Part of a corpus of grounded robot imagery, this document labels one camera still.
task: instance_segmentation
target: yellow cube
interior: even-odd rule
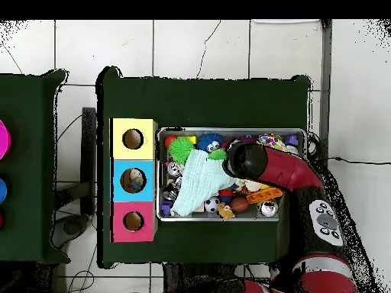
[[[113,118],[110,131],[114,159],[155,158],[157,124],[152,119]]]

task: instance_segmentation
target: green spiky ball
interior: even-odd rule
[[[182,165],[185,165],[192,150],[194,150],[194,145],[184,137],[178,137],[173,140],[168,148],[174,162]]]
[[[208,156],[209,159],[225,159],[225,157],[227,157],[227,154],[222,148],[220,148],[219,150],[214,150]]]

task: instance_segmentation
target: pink object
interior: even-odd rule
[[[144,219],[144,225],[137,231],[124,226],[124,216],[129,212],[138,212]],[[151,242],[155,234],[155,216],[153,202],[114,202],[113,234],[114,243]]]
[[[2,159],[8,152],[10,146],[11,135],[9,134],[3,122],[0,120],[0,159]]]

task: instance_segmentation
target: round hole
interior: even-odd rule
[[[127,193],[138,193],[147,184],[147,178],[140,169],[127,169],[121,176],[121,187]]]
[[[130,231],[138,231],[143,225],[144,219],[139,212],[129,212],[124,216],[124,226]]]
[[[129,150],[138,150],[144,143],[143,134],[138,129],[126,130],[122,135],[122,143]]]

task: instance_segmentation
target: dark green table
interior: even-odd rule
[[[8,196],[0,204],[0,260],[67,262],[50,245],[54,217],[54,100],[63,70],[45,76],[0,75],[0,119],[11,148],[0,160]]]
[[[159,127],[306,129],[309,80],[121,78],[104,69],[98,93],[98,260],[111,262],[272,262],[276,222],[160,222],[152,243],[109,242],[109,118],[152,118]]]

